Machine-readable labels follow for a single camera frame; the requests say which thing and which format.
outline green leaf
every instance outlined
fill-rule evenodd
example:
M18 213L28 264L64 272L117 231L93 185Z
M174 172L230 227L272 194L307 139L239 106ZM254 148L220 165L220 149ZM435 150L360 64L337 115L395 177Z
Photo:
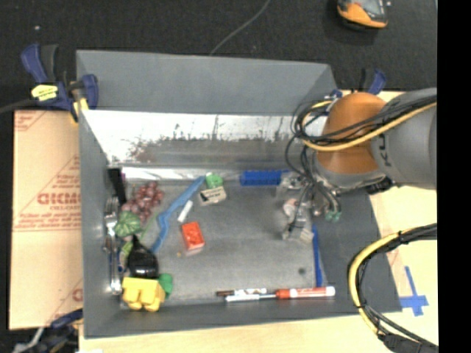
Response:
M127 237L141 231L141 220L139 216L129 210L119 213L118 223L115 226L115 233L119 237Z

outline red block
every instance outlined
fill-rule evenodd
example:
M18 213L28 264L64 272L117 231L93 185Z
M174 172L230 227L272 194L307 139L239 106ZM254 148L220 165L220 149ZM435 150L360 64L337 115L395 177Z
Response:
M199 228L199 224L188 222L182 225L182 235L187 250L201 249L205 245L205 239Z

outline cardboard sheet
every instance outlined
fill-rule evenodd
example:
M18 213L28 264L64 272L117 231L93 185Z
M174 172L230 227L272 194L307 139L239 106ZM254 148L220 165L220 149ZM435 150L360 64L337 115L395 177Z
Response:
M82 306L78 125L62 111L15 113L10 329Z

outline red marker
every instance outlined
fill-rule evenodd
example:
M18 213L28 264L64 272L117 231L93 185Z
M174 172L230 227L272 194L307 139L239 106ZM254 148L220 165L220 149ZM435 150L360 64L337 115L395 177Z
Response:
M275 295L278 299L333 297L336 295L336 289L333 286L303 289L279 289L275 291Z
M226 302L258 301L261 299L293 299L293 298L328 298L336 295L336 289L333 286L324 286L317 288L304 289L279 289L274 293L236 293L219 292L219 295L225 296Z

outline clamp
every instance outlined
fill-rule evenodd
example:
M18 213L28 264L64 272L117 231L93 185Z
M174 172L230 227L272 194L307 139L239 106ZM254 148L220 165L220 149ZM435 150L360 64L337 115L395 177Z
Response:
M57 47L48 45L41 48L33 43L21 52L21 62L36 83L31 92L36 105L47 110L67 110L78 121L80 109L96 109L98 81L93 74L86 74L68 86L65 81L58 81L54 73Z

